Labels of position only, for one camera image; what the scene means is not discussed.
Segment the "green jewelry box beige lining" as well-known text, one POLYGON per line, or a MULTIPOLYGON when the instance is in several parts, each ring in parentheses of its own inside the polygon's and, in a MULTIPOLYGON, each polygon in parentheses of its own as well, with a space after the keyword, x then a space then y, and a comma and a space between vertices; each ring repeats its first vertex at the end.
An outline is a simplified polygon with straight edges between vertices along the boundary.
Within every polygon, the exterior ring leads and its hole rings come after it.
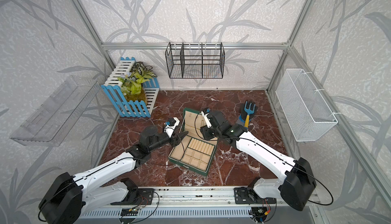
POLYGON ((201 127, 206 126, 201 112, 185 108, 181 131, 188 134, 169 154, 169 161, 202 176, 207 176, 217 149, 217 138, 206 140, 201 127))

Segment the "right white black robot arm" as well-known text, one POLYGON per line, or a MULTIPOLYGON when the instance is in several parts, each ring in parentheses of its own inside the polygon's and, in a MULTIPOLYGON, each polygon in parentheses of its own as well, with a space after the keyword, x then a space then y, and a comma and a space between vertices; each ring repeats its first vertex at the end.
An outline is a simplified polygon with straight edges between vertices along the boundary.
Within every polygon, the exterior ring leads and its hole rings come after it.
POLYGON ((200 132, 204 139, 220 139, 246 153, 267 167, 274 179, 259 178, 252 186, 254 193, 262 198, 282 198, 286 204, 302 211, 310 202, 317 183, 310 163, 282 154, 256 138, 247 127, 231 124, 220 111, 201 111, 205 125, 200 132))

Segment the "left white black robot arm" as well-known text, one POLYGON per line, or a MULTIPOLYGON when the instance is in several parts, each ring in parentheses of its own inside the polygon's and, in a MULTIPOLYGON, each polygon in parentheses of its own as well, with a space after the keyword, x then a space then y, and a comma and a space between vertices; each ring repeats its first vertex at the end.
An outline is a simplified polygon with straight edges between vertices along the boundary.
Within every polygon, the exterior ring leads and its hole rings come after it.
POLYGON ((178 146, 187 134, 176 133, 174 126, 166 126, 162 133, 156 126, 148 126, 137 144, 114 159, 75 175, 61 174, 41 200, 38 219, 48 224, 73 224, 86 212, 124 201, 132 190, 130 180, 104 184, 146 163, 154 150, 166 144, 178 146))

